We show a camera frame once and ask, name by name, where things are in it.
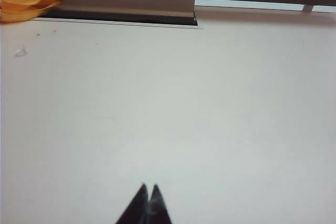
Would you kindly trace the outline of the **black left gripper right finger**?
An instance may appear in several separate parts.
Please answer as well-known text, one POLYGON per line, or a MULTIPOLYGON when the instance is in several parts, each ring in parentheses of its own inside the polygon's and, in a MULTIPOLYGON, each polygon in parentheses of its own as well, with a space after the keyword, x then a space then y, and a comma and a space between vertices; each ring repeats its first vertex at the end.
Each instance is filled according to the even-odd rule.
POLYGON ((163 195, 157 184, 154 185, 151 198, 146 207, 145 223, 172 224, 163 195))

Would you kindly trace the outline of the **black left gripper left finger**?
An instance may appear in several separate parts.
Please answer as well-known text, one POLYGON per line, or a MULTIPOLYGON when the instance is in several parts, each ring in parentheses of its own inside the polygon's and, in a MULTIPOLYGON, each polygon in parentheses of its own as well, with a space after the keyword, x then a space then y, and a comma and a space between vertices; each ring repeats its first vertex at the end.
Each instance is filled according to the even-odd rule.
POLYGON ((136 192, 116 224, 139 224, 144 223, 146 218, 146 207, 148 204, 148 189, 142 184, 136 192))

